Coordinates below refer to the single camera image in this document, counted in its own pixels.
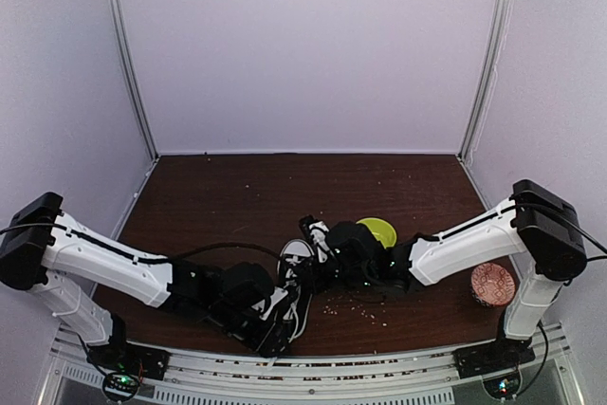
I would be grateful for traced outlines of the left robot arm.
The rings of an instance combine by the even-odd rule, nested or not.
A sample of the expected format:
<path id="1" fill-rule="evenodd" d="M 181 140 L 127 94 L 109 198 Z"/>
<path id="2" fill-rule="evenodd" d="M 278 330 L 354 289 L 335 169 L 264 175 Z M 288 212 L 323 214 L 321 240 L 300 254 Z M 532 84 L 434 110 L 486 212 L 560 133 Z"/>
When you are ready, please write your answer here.
<path id="1" fill-rule="evenodd" d="M 162 312 L 209 322 L 262 357 L 282 354 L 298 337 L 304 320 L 298 286 L 275 285 L 257 264 L 222 269 L 130 248 L 88 229 L 62 203 L 60 195 L 44 193 L 1 230 L 1 282 L 37 296 L 115 370 L 137 360 L 126 324 L 95 304 L 76 276 Z"/>

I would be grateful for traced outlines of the black white canvas sneaker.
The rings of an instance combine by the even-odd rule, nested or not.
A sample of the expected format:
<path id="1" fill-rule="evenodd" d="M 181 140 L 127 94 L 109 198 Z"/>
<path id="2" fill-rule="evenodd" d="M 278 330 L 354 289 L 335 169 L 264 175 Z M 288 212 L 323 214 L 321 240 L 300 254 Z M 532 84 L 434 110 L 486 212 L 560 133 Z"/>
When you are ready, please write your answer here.
<path id="1" fill-rule="evenodd" d="M 280 253 L 277 272 L 280 287 L 297 285 L 300 288 L 300 298 L 297 302 L 298 319 L 292 324 L 290 342 L 299 338 L 306 327 L 309 306 L 313 297 L 312 288 L 312 248 L 304 241 L 295 239 L 289 241 Z"/>

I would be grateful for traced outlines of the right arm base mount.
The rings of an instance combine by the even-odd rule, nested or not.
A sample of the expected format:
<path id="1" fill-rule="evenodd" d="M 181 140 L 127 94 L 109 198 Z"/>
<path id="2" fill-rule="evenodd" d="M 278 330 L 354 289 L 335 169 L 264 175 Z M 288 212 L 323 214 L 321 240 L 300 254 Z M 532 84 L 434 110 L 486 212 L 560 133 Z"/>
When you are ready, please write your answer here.
<path id="1" fill-rule="evenodd" d="M 461 379 L 481 377 L 485 392 L 494 399 L 512 399 L 522 390 L 520 367 L 535 360 L 530 341 L 499 338 L 456 349 L 453 359 Z"/>

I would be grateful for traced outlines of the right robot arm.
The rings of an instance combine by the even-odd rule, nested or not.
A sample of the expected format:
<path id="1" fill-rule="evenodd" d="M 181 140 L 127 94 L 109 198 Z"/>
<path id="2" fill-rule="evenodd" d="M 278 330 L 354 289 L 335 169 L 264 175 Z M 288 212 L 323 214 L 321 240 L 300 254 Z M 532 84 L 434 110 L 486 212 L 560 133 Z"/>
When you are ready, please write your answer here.
<path id="1" fill-rule="evenodd" d="M 499 369 L 522 354 L 522 341 L 533 335 L 560 289 L 587 266 L 574 207 L 528 179 L 516 182 L 512 195 L 493 209 L 437 234 L 417 234 L 385 248 L 368 227 L 339 222 L 324 242 L 342 267 L 360 272 L 366 283 L 403 292 L 497 258 L 529 255 L 530 268 L 506 308 L 502 335 L 487 346 L 487 361 Z"/>

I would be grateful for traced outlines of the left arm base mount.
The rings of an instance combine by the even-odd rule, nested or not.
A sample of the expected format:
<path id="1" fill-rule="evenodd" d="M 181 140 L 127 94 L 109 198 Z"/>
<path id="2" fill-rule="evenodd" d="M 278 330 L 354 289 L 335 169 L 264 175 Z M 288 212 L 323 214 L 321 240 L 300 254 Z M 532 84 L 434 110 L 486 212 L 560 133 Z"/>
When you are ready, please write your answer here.
<path id="1" fill-rule="evenodd" d="M 126 343 L 124 350 L 109 346 L 83 346 L 86 360 L 101 374 L 101 391 L 113 402 L 133 399 L 144 379 L 163 380 L 170 353 Z"/>

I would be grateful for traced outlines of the white shoelace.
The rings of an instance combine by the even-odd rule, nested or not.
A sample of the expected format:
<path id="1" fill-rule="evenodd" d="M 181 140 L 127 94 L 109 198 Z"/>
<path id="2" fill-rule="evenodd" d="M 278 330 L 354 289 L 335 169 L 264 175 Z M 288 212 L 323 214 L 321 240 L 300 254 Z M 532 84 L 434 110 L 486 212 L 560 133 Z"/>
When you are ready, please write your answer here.
<path id="1" fill-rule="evenodd" d="M 279 264 L 279 288 L 286 296 L 276 304 L 274 316 L 270 318 L 273 326 L 263 350 L 267 358 L 287 354 L 290 345 L 305 330 L 312 298 L 309 266 L 307 259 L 293 254 L 287 254 Z"/>

